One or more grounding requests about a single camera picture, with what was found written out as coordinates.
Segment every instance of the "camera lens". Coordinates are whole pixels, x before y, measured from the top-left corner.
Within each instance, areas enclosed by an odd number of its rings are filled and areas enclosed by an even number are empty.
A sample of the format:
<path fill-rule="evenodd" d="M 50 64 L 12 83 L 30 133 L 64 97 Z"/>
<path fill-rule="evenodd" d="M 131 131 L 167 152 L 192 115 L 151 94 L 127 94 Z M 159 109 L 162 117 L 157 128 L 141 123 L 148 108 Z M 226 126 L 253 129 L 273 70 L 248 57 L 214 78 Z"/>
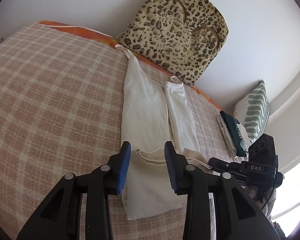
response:
<path fill-rule="evenodd" d="M 258 154 L 258 152 L 259 152 L 259 146 L 256 145 L 255 148 L 254 148 L 254 154 Z"/>

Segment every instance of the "bed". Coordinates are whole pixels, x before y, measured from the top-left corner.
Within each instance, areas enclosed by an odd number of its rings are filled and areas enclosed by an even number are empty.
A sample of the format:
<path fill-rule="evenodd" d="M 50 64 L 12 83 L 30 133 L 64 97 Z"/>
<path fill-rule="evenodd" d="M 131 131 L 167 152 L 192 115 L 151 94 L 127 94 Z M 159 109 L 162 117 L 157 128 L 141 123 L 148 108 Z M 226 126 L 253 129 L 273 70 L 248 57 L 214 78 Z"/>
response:
<path fill-rule="evenodd" d="M 64 174 L 90 173 L 121 146 L 126 56 L 110 37 L 41 24 L 0 44 L 0 226 L 10 239 Z M 147 75 L 168 80 L 136 56 Z M 185 91 L 200 152 L 233 161 L 216 121 L 218 105 L 195 87 Z M 119 196 L 109 204 L 114 239 L 182 238 L 185 208 L 127 221 Z"/>

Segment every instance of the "gold handle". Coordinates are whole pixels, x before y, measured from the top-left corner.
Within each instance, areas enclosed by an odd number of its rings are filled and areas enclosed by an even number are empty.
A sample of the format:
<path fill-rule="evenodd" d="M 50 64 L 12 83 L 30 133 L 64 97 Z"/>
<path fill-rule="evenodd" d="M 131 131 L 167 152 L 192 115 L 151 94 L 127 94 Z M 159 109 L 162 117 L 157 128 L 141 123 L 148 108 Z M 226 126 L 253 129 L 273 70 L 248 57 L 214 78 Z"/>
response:
<path fill-rule="evenodd" d="M 183 6 L 182 2 L 180 0 L 175 0 L 182 8 L 182 11 L 183 11 L 183 24 L 185 24 L 186 22 L 186 9 L 185 7 Z M 191 32 L 195 32 L 197 30 L 201 30 L 201 29 L 206 29 L 206 30 L 209 30 L 213 33 L 213 35 L 216 37 L 216 40 L 217 40 L 217 48 L 216 50 L 219 48 L 219 45 L 220 45 L 220 39 L 219 39 L 219 35 L 217 34 L 217 32 L 210 28 L 210 27 L 207 27 L 205 25 L 202 25 L 200 27 L 197 27 L 197 28 L 194 28 Z"/>
<path fill-rule="evenodd" d="M 214 29 L 212 29 L 212 28 L 210 28 L 210 27 L 207 27 L 207 26 L 205 26 L 205 25 L 202 25 L 202 26 L 200 26 L 200 27 L 194 28 L 191 32 L 193 33 L 193 32 L 195 32 L 195 31 L 201 30 L 201 29 L 206 29 L 206 30 L 208 30 L 208 31 L 211 31 L 211 32 L 213 33 L 213 35 L 216 37 L 216 40 L 217 40 L 217 48 L 216 48 L 216 51 L 217 51 L 217 49 L 219 48 L 219 44 L 220 44 L 220 40 L 219 40 L 219 35 L 218 35 L 218 33 L 217 33 Z"/>
<path fill-rule="evenodd" d="M 186 9 L 185 7 L 183 6 L 182 2 L 180 2 L 179 0 L 175 0 L 178 4 L 180 4 L 180 6 L 182 7 L 182 10 L 183 10 L 183 24 L 185 24 L 186 22 Z"/>

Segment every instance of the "striped pillow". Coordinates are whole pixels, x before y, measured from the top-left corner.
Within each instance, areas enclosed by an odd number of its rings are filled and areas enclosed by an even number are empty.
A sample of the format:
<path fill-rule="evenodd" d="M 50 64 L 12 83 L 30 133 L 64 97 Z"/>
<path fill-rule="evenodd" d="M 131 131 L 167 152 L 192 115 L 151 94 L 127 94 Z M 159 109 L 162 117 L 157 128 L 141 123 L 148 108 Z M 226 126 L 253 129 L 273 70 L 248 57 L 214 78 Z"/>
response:
<path fill-rule="evenodd" d="M 235 105 L 234 117 L 245 127 L 251 143 L 265 132 L 269 112 L 270 106 L 263 81 Z"/>

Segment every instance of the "black cable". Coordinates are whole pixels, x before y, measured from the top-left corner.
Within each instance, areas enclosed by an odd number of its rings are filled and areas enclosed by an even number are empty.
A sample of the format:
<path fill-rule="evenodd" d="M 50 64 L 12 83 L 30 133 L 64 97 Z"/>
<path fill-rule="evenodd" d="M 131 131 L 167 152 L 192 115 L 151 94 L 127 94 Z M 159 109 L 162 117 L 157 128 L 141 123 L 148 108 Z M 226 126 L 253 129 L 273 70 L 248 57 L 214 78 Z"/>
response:
<path fill-rule="evenodd" d="M 272 191 L 271 191 L 271 193 L 270 193 L 270 196 L 268 197 L 267 201 L 266 201 L 266 202 L 264 203 L 264 205 L 262 206 L 261 210 L 263 210 L 264 207 L 268 204 L 268 202 L 269 202 L 269 200 L 270 200 L 270 198 L 271 198 L 271 196 L 272 196 L 272 194 L 273 194 L 273 192 L 274 192 L 274 187 L 275 187 L 275 184 L 276 184 L 276 183 L 277 183 L 277 174 L 276 174 L 275 179 L 274 179 L 274 185 L 273 185 L 273 187 L 272 187 Z"/>

